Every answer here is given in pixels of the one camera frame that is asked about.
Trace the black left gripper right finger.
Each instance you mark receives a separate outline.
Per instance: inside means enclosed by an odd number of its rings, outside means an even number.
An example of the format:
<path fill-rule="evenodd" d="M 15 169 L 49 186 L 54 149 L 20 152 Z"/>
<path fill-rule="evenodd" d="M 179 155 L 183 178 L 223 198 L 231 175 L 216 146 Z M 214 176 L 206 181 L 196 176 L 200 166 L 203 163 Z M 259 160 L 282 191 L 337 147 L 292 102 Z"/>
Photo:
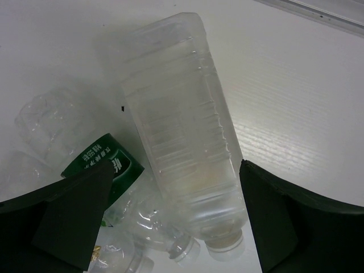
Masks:
<path fill-rule="evenodd" d="M 243 160 L 240 181 L 263 272 L 363 272 L 363 207 Z"/>

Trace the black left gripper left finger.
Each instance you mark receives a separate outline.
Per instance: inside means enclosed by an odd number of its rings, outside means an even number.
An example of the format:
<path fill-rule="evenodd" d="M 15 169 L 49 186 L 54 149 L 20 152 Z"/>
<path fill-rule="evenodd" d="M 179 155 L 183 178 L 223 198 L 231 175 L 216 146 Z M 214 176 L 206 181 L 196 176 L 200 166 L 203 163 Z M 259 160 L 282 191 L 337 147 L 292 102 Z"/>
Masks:
<path fill-rule="evenodd" d="M 94 167 L 1 203 L 2 271 L 86 271 L 114 168 Z"/>

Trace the green label clear bottle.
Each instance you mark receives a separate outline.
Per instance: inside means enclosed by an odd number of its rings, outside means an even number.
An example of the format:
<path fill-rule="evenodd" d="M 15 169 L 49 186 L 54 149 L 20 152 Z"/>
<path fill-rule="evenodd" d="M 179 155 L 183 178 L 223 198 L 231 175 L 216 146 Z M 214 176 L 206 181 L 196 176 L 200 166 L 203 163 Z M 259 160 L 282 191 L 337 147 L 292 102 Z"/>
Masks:
<path fill-rule="evenodd" d="M 85 148 L 61 175 L 70 177 L 106 159 L 113 165 L 114 177 L 102 223 L 127 232 L 143 249 L 167 253 L 181 267 L 194 263 L 200 244 L 173 225 L 154 176 L 111 134 Z"/>

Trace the frosted square plastic bottle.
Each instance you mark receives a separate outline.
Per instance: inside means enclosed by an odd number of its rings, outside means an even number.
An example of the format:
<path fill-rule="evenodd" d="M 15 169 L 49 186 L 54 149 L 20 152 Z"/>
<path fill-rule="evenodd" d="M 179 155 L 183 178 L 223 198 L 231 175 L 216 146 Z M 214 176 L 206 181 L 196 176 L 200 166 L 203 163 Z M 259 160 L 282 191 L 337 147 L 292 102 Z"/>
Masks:
<path fill-rule="evenodd" d="M 122 89 L 175 224 L 220 262 L 244 251 L 242 152 L 206 32 L 179 13 L 120 41 Z"/>

